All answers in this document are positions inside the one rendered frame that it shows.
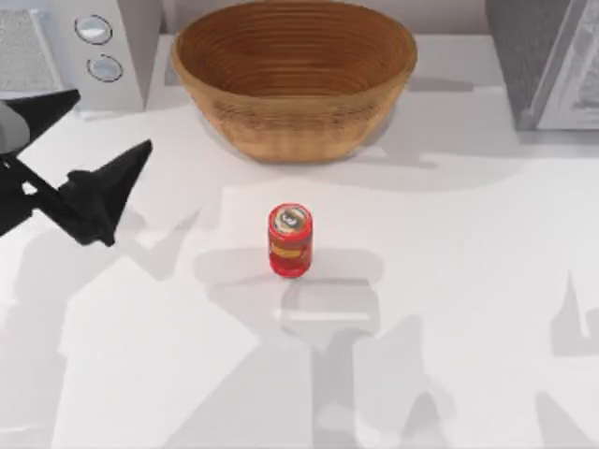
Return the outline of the pale grey rounded box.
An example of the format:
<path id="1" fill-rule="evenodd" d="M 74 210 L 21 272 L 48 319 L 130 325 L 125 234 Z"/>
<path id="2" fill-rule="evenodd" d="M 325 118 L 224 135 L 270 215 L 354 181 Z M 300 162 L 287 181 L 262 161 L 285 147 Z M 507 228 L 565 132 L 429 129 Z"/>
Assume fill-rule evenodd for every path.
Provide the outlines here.
<path id="1" fill-rule="evenodd" d="M 0 155 L 20 152 L 29 144 L 30 137 L 26 120 L 0 101 Z"/>

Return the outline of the round microwave knob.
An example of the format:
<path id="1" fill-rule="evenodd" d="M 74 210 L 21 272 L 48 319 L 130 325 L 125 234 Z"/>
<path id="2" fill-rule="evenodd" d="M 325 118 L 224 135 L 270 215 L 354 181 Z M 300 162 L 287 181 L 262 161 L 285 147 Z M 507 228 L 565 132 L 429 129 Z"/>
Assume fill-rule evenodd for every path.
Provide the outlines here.
<path id="1" fill-rule="evenodd" d="M 116 82 L 124 74 L 121 63 L 107 54 L 100 54 L 96 58 L 88 59 L 86 68 L 92 78 L 103 83 Z"/>
<path id="2" fill-rule="evenodd" d="M 77 18 L 74 30 L 82 41 L 91 45 L 105 45 L 112 38 L 110 23 L 98 15 Z"/>

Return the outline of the pale microwave oven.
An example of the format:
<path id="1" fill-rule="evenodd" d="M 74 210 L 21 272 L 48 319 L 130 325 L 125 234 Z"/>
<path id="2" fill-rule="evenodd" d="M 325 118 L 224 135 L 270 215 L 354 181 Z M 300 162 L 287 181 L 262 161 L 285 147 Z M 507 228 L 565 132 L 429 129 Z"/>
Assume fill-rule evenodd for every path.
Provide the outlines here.
<path id="1" fill-rule="evenodd" d="M 82 41 L 77 18 L 112 27 L 105 45 Z M 0 0 L 0 98 L 77 89 L 89 113 L 144 110 L 163 21 L 161 0 Z M 90 58 L 107 54 L 124 69 L 116 82 L 92 78 Z"/>

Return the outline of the red can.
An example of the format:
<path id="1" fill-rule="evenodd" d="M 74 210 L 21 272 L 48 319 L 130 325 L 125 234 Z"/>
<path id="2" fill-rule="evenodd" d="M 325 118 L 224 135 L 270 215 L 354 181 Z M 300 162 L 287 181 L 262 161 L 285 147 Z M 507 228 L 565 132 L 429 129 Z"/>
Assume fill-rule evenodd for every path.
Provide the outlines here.
<path id="1" fill-rule="evenodd" d="M 312 264 L 314 221 L 299 203 L 276 206 L 268 217 L 268 248 L 271 269 L 279 276 L 295 279 Z"/>

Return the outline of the brown woven basket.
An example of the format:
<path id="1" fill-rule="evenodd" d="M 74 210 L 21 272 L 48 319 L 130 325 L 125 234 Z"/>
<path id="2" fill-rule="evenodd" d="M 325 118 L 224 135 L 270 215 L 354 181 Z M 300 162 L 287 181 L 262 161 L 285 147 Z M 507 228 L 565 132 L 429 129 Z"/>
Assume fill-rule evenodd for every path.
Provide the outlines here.
<path id="1" fill-rule="evenodd" d="M 383 123 L 417 61 L 402 23 L 337 0 L 254 0 L 190 22 L 172 63 L 208 123 L 273 163 L 344 158 Z"/>

